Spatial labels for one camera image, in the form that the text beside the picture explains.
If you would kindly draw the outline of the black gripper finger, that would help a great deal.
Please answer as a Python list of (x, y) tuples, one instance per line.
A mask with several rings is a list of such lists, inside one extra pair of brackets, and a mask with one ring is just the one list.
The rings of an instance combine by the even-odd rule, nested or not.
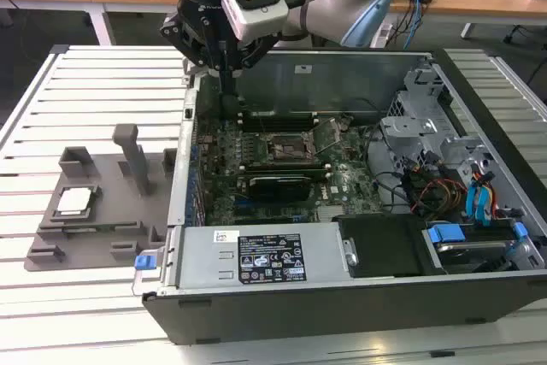
[(229, 71), (225, 54), (213, 21), (206, 16), (197, 18), (197, 29), (181, 16), (171, 16), (162, 25), (162, 36), (198, 68), (207, 69), (219, 80), (220, 92), (229, 94)]
[(228, 69), (231, 72), (231, 84), (228, 88), (229, 94), (236, 96), (236, 78), (240, 73), (254, 67), (272, 48), (273, 38), (258, 38), (247, 45), (238, 45), (234, 51), (228, 54)]

